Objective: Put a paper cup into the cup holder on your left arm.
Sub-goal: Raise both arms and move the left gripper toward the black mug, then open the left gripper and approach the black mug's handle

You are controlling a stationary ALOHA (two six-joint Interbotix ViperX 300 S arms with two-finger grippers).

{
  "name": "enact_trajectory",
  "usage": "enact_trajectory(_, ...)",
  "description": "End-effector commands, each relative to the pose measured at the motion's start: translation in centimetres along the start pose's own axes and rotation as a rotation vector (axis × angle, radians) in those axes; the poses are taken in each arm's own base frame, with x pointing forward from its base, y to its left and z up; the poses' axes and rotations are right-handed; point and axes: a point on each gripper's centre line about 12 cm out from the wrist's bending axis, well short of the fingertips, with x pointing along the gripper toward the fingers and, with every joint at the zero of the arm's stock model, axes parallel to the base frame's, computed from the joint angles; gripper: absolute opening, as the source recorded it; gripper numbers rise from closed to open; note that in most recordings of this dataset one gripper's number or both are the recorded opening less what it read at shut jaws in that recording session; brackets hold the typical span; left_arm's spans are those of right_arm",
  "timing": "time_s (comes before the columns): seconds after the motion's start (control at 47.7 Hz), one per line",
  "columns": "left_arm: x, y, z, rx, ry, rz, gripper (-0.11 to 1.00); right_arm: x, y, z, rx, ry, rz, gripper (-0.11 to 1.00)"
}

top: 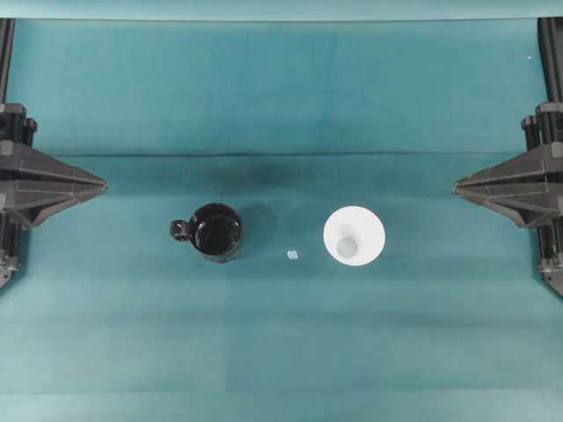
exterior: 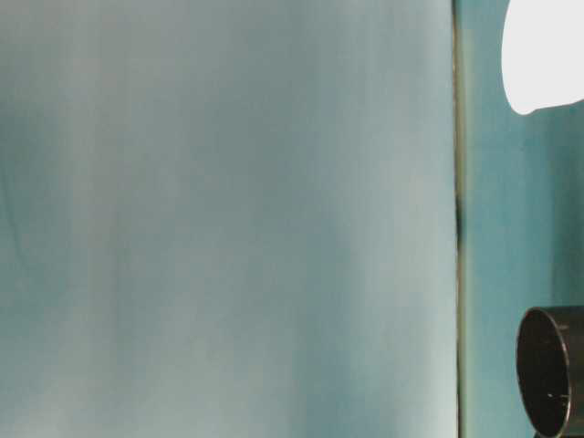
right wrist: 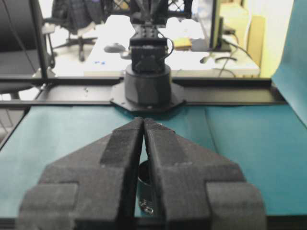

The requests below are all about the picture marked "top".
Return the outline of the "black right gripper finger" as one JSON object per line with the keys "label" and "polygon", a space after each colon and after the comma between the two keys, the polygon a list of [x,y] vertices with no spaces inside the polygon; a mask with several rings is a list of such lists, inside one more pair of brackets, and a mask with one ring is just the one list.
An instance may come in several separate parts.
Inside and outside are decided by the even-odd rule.
{"label": "black right gripper finger", "polygon": [[536,229],[562,216],[562,207],[556,202],[550,204],[549,195],[545,193],[493,196],[490,193],[477,193],[474,189],[454,188],[453,194],[506,216],[522,229]]}
{"label": "black right gripper finger", "polygon": [[531,181],[557,172],[562,172],[561,156],[530,151],[458,180],[453,193],[461,193],[469,187]]}

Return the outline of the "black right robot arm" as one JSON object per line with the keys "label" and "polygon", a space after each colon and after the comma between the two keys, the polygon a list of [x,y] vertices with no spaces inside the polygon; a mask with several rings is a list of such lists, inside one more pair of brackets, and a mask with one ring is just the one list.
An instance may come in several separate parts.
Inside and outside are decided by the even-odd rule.
{"label": "black right robot arm", "polygon": [[539,104],[521,127],[524,153],[458,180],[453,193],[536,231],[542,279],[561,295],[562,104]]}

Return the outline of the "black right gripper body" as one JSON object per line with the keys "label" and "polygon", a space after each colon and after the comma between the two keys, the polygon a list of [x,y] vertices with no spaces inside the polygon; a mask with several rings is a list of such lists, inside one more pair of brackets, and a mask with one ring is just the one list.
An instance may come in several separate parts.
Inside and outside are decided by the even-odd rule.
{"label": "black right gripper body", "polygon": [[538,146],[562,142],[562,103],[540,103],[533,115],[522,119],[521,128],[525,135],[527,151]]}

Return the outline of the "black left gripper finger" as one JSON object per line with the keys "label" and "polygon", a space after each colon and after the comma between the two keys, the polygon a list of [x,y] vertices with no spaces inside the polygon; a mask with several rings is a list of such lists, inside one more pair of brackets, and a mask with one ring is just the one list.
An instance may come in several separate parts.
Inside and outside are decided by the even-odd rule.
{"label": "black left gripper finger", "polygon": [[13,141],[1,141],[1,170],[27,178],[107,188],[104,179]]}
{"label": "black left gripper finger", "polygon": [[108,184],[1,184],[1,212],[27,229],[37,228],[49,217],[92,200],[107,188]]}

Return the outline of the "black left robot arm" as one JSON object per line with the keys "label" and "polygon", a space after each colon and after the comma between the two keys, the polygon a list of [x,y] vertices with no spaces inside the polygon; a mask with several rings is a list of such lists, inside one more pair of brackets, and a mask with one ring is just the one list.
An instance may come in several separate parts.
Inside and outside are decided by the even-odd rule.
{"label": "black left robot arm", "polygon": [[1,285],[21,266],[22,234],[105,193],[107,182],[33,147],[38,123],[21,104],[1,105]]}

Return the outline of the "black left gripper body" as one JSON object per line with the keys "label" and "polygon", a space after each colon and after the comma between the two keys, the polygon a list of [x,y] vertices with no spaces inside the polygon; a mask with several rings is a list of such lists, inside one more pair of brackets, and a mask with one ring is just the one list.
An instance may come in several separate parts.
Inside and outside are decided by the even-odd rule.
{"label": "black left gripper body", "polygon": [[1,104],[1,153],[30,153],[38,123],[22,104]]}

